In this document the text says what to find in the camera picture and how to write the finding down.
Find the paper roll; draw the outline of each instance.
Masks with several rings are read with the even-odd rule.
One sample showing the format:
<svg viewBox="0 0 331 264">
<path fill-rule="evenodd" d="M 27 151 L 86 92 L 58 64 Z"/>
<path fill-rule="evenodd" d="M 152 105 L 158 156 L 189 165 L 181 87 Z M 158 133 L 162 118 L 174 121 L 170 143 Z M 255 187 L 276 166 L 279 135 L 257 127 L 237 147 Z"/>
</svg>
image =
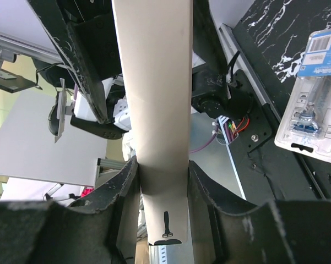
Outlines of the paper roll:
<svg viewBox="0 0 331 264">
<path fill-rule="evenodd" d="M 192 1 L 113 1 L 148 242 L 187 240 Z"/>
</svg>

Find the white wall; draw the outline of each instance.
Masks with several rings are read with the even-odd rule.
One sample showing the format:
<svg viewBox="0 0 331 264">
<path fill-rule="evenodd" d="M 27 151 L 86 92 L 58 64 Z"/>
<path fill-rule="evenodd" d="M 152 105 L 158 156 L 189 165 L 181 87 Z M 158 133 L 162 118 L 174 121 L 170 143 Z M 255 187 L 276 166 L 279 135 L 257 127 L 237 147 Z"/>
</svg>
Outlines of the white wall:
<svg viewBox="0 0 331 264">
<path fill-rule="evenodd" d="M 44 195 L 54 187 L 54 185 L 55 183 L 45 181 L 10 178 L 0 201 L 43 201 Z M 80 186 L 65 184 L 56 191 L 52 197 L 71 193 L 80 195 L 81 192 L 82 189 Z M 59 202 L 59 204 L 69 205 L 72 201 L 72 199 L 69 199 Z"/>
<path fill-rule="evenodd" d="M 110 160 L 124 161 L 122 156 L 122 138 L 118 140 L 108 140 L 106 157 Z"/>
<path fill-rule="evenodd" d="M 93 186 L 106 139 L 75 128 L 66 117 L 54 144 L 48 114 L 55 98 L 23 91 L 0 129 L 0 175 Z"/>
</svg>

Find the pink object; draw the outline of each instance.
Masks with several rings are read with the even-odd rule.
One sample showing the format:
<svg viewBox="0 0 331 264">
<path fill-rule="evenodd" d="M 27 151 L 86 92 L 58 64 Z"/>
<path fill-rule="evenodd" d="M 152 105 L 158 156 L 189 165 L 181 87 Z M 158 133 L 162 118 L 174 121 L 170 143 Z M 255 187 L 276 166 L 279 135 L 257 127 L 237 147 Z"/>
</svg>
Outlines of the pink object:
<svg viewBox="0 0 331 264">
<path fill-rule="evenodd" d="M 83 192 L 81 193 L 81 197 L 86 196 L 87 194 L 91 193 L 92 191 L 94 191 L 93 188 L 91 188 L 91 189 L 84 189 Z"/>
</svg>

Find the red wire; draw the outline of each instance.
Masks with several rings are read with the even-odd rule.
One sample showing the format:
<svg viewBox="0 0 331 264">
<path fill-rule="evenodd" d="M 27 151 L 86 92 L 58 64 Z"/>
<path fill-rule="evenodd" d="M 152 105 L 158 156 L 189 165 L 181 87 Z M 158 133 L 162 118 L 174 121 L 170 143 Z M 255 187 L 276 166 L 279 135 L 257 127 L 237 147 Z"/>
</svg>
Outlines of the red wire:
<svg viewBox="0 0 331 264">
<path fill-rule="evenodd" d="M 249 118 L 247 118 L 247 123 L 246 123 L 246 125 L 245 125 L 243 128 L 241 128 L 241 129 L 239 129 L 239 130 L 236 129 L 236 131 L 234 132 L 234 137 L 236 136 L 237 133 L 240 133 L 240 132 L 243 131 L 245 128 L 247 128 L 248 125 L 249 125 Z"/>
<path fill-rule="evenodd" d="M 242 125 L 243 121 L 245 121 L 244 117 L 242 118 L 241 123 L 236 127 L 236 130 L 240 127 L 240 125 Z"/>
</svg>

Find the black cable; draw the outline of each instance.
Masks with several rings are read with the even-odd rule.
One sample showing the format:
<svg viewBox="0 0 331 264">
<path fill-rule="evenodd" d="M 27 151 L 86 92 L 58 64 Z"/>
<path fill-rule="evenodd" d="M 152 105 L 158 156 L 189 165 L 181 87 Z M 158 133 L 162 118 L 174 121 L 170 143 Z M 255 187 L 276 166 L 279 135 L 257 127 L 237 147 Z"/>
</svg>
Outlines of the black cable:
<svg viewBox="0 0 331 264">
<path fill-rule="evenodd" d="M 40 89 L 40 90 L 43 90 L 42 87 L 40 87 L 38 85 L 38 81 L 39 81 L 39 74 L 38 73 L 44 72 L 45 70 L 49 70 L 49 69 L 51 69 L 51 68 L 53 68 L 55 66 L 58 66 L 58 65 L 63 65 L 63 63 L 62 62 L 53 63 L 53 64 L 50 64 L 50 65 L 48 65 L 48 66 L 46 66 L 46 67 L 44 67 L 44 68 L 42 68 L 40 70 L 36 69 L 36 71 L 35 71 L 35 87 L 38 88 L 38 89 Z"/>
<path fill-rule="evenodd" d="M 230 81 L 233 81 L 234 79 L 234 65 L 239 55 L 240 55 L 240 51 L 237 51 L 227 65 L 227 74 L 229 73 L 229 69 L 230 69 Z"/>
<path fill-rule="evenodd" d="M 73 93 L 72 93 L 68 88 L 66 88 L 66 91 L 67 91 L 71 96 L 73 96 Z"/>
</svg>

